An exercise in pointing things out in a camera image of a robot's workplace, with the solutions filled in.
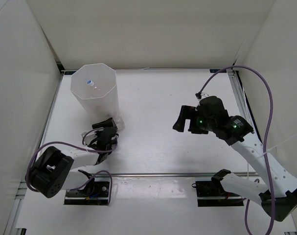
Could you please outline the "clear unlabelled plastic bottle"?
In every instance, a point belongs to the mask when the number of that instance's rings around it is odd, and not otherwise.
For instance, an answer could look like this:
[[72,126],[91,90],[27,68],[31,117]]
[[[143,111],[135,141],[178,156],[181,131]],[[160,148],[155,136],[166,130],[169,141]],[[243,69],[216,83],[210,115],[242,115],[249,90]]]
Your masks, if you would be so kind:
[[94,81],[88,80],[86,84],[89,88],[89,91],[100,92],[100,88],[94,83]]

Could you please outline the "black label plastic bottle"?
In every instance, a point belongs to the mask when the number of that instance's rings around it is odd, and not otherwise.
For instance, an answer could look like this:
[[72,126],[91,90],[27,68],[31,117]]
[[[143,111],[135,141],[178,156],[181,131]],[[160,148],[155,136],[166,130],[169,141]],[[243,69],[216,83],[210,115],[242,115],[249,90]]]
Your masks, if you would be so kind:
[[125,128],[125,123],[124,123],[122,117],[114,118],[114,122],[115,122],[117,130],[119,132],[122,131]]

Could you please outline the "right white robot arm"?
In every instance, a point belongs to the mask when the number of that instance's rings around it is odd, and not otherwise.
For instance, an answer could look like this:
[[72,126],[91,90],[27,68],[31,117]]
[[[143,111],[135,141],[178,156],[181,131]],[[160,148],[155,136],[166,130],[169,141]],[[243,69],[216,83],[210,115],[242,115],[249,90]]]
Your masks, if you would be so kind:
[[276,221],[283,221],[297,207],[297,178],[290,174],[272,154],[263,156],[263,144],[253,127],[241,116],[229,116],[223,102],[216,96],[200,99],[198,106],[183,105],[173,129],[183,132],[189,120],[192,134],[212,132],[238,152],[258,173],[263,184],[236,176],[222,169],[211,178],[214,194],[226,192],[243,196],[259,204]]

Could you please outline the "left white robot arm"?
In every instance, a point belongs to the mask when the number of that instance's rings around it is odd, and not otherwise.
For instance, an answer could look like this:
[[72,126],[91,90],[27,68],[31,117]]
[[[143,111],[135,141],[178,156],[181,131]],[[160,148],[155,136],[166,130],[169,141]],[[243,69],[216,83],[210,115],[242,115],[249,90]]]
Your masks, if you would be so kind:
[[[77,191],[85,197],[94,192],[95,175],[83,171],[87,165],[99,165],[111,155],[118,143],[117,125],[113,118],[92,125],[82,134],[82,146],[52,141],[39,147],[33,154],[25,174],[27,188],[46,198],[61,190]],[[88,179],[64,187],[68,176],[77,169]]]

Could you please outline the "white octagonal plastic bin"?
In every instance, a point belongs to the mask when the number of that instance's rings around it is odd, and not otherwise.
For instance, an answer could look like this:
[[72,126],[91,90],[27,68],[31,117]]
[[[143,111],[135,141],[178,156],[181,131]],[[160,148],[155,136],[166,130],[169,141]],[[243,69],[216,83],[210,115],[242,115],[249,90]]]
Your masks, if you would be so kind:
[[[89,91],[88,80],[100,88],[100,92]],[[70,91],[79,101],[93,123],[119,117],[119,102],[116,71],[98,63],[84,65],[71,76]]]

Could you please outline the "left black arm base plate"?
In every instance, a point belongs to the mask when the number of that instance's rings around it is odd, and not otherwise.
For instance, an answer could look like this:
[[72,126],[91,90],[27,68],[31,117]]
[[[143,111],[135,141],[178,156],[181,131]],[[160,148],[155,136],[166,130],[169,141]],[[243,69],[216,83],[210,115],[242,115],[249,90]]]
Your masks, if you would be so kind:
[[82,189],[67,190],[64,205],[108,206],[111,189],[110,177],[96,177]]

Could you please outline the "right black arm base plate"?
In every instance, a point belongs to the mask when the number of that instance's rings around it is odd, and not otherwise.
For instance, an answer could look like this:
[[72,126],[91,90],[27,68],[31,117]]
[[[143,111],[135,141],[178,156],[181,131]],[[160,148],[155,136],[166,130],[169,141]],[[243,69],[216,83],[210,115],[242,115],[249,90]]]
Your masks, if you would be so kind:
[[235,193],[219,189],[210,177],[196,177],[191,184],[196,191],[198,207],[242,207],[245,199]]

